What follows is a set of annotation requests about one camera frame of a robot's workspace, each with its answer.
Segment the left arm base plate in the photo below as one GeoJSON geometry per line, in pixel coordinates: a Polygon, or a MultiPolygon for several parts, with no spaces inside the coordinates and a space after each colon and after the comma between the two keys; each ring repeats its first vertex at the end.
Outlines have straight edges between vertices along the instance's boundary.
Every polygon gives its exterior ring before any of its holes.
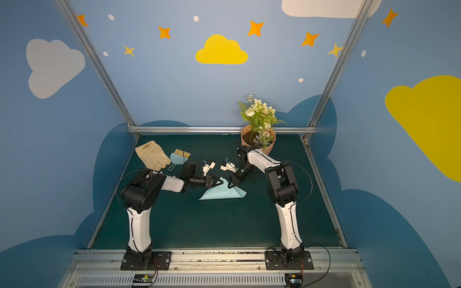
{"type": "Polygon", "coordinates": [[[122,260],[121,271],[167,271],[170,266],[172,252],[146,251],[143,253],[131,250],[122,260]]]}

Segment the aluminium front rail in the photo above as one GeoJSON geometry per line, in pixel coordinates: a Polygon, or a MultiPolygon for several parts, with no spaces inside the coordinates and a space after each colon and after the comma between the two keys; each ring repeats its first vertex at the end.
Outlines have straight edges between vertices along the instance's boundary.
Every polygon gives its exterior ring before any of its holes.
{"type": "Polygon", "coordinates": [[[149,288],[284,288],[285,274],[302,274],[302,288],[369,288],[371,282],[358,251],[311,247],[314,270],[267,270],[271,248],[167,249],[167,271],[121,271],[121,250],[78,250],[60,283],[62,288],[133,287],[135,274],[154,274],[149,288]]]}

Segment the right controller board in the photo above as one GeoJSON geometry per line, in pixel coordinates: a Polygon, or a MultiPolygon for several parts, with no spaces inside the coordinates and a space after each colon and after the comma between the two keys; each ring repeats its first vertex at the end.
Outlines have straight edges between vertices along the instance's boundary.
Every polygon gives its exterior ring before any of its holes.
{"type": "Polygon", "coordinates": [[[301,288],[303,286],[302,274],[285,274],[285,288],[301,288]]]}

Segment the artificial white flower plant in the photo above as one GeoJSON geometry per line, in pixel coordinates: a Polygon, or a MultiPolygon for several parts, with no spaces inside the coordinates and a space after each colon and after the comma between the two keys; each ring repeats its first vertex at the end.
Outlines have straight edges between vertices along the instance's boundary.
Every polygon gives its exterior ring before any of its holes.
{"type": "Polygon", "coordinates": [[[256,133],[255,146],[258,148],[265,148],[270,143],[273,137],[270,136],[269,130],[273,129],[274,125],[285,124],[277,118],[275,108],[253,96],[247,97],[247,103],[238,102],[238,106],[242,119],[247,125],[250,124],[252,131],[256,133]]]}

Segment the left controller board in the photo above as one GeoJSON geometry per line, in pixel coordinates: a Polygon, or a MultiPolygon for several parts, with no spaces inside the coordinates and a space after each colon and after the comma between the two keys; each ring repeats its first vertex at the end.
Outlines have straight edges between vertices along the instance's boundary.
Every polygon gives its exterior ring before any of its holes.
{"type": "Polygon", "coordinates": [[[154,274],[135,274],[132,279],[133,287],[148,288],[152,286],[157,279],[154,274]]]}

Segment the right aluminium frame post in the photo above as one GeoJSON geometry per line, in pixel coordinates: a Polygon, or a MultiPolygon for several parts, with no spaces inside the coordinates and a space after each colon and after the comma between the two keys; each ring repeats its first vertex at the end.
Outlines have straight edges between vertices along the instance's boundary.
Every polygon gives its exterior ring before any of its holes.
{"type": "Polygon", "coordinates": [[[375,1],[372,0],[365,0],[362,2],[358,14],[349,30],[349,34],[343,44],[343,49],[340,52],[340,55],[337,58],[337,61],[334,65],[334,68],[330,74],[330,77],[328,79],[328,82],[325,86],[325,89],[323,90],[323,93],[321,94],[321,97],[319,101],[317,102],[317,105],[315,106],[315,109],[313,111],[313,114],[309,120],[309,123],[307,125],[307,128],[309,129],[308,132],[306,132],[303,135],[303,143],[308,144],[308,141],[311,137],[312,134],[316,133],[316,127],[317,124],[321,118],[321,115],[336,87],[336,84],[338,83],[341,74],[349,60],[349,57],[354,50],[355,44],[357,43],[358,39],[360,38],[360,35],[366,25],[367,19],[369,18],[369,13],[372,10],[372,6],[375,3],[375,1]]]}

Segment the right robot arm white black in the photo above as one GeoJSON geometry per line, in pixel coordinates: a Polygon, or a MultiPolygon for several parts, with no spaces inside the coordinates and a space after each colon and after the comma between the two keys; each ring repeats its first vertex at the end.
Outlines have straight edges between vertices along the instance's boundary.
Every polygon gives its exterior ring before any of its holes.
{"type": "Polygon", "coordinates": [[[267,193],[280,222],[281,261],[290,268],[301,263],[305,249],[297,222],[298,183],[290,162],[277,161],[255,146],[237,148],[237,156],[243,165],[230,175],[228,188],[239,186],[253,168],[265,174],[267,193]]]}

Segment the small blue hand brush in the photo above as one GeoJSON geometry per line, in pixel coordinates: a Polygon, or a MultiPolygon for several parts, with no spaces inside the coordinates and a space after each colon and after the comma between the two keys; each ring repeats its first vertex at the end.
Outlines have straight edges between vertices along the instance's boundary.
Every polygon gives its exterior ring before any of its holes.
{"type": "Polygon", "coordinates": [[[171,164],[168,167],[168,170],[173,171],[177,165],[183,165],[190,158],[190,153],[176,149],[174,152],[171,153],[169,158],[171,164]]]}

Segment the controller board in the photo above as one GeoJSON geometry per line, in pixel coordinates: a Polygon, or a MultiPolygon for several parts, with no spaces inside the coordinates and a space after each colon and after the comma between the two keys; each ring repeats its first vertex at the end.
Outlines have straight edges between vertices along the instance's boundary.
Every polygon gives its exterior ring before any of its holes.
{"type": "Polygon", "coordinates": [[[157,279],[154,274],[135,274],[132,279],[133,287],[148,288],[152,286],[157,279]]]}
{"type": "Polygon", "coordinates": [[[285,288],[301,288],[303,286],[302,274],[285,274],[285,288]]]}

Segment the left aluminium frame post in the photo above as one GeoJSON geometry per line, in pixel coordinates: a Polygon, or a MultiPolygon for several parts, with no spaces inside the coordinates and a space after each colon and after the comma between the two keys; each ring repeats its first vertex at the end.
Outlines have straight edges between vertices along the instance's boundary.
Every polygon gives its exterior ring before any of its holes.
{"type": "Polygon", "coordinates": [[[118,92],[116,86],[114,85],[112,79],[110,78],[109,73],[105,69],[101,58],[98,56],[96,49],[91,43],[90,38],[85,32],[84,26],[80,23],[80,20],[78,19],[78,16],[71,2],[65,0],[56,0],[55,3],[58,6],[61,14],[66,19],[68,25],[71,27],[86,56],[90,60],[104,87],[106,88],[111,99],[116,105],[116,108],[118,109],[124,121],[126,122],[127,131],[129,131],[129,128],[136,126],[135,121],[131,116],[130,112],[128,111],[128,108],[125,102],[123,101],[120,93],[118,92]]]}

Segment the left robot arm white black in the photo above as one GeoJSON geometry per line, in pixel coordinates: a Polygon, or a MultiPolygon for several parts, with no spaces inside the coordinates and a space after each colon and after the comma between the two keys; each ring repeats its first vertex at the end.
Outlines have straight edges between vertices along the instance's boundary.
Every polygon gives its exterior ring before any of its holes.
{"type": "Polygon", "coordinates": [[[150,215],[161,191],[183,193],[185,186],[214,188],[224,181],[212,175],[196,176],[194,164],[187,164],[179,177],[155,172],[149,168],[136,171],[121,193],[128,214],[129,235],[122,271],[159,269],[160,264],[152,251],[150,215]]]}

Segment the terracotta flower pot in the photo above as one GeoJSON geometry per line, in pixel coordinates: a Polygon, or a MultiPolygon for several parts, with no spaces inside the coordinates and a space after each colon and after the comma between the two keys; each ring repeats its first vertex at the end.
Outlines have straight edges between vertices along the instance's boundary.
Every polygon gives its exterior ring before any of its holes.
{"type": "MultiPolygon", "coordinates": [[[[273,138],[270,140],[270,143],[265,148],[264,147],[261,148],[262,152],[265,153],[266,155],[270,154],[270,152],[272,151],[274,147],[275,141],[276,141],[275,131],[273,129],[270,129],[269,132],[270,132],[270,136],[272,136],[273,138]]],[[[251,125],[249,124],[245,126],[241,131],[241,145],[246,146],[246,147],[255,146],[255,137],[256,137],[256,133],[252,131],[251,125]]]]}

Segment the light blue square paper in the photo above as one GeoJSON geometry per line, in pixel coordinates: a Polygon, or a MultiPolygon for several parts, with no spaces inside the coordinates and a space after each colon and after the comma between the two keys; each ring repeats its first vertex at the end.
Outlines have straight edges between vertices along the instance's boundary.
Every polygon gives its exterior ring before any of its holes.
{"type": "Polygon", "coordinates": [[[223,184],[209,188],[199,200],[241,199],[247,194],[243,189],[235,186],[228,188],[228,181],[220,177],[223,184]]]}

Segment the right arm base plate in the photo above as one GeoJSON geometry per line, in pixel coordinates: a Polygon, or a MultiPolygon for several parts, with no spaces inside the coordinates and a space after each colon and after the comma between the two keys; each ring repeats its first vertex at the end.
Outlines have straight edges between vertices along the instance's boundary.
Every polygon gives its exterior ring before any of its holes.
{"type": "Polygon", "coordinates": [[[305,251],[303,256],[289,260],[278,250],[266,250],[264,253],[265,266],[267,270],[314,270],[314,264],[309,251],[305,251]]]}

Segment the aluminium back frame bar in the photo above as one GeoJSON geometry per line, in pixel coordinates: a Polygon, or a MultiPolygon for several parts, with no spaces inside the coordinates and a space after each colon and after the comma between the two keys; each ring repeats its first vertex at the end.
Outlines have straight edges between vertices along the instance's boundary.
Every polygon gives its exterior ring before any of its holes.
{"type": "MultiPolygon", "coordinates": [[[[130,133],[151,134],[238,134],[243,127],[170,127],[170,126],[128,126],[130,133]]],[[[285,134],[314,134],[315,127],[274,127],[276,133],[285,134]]]]}

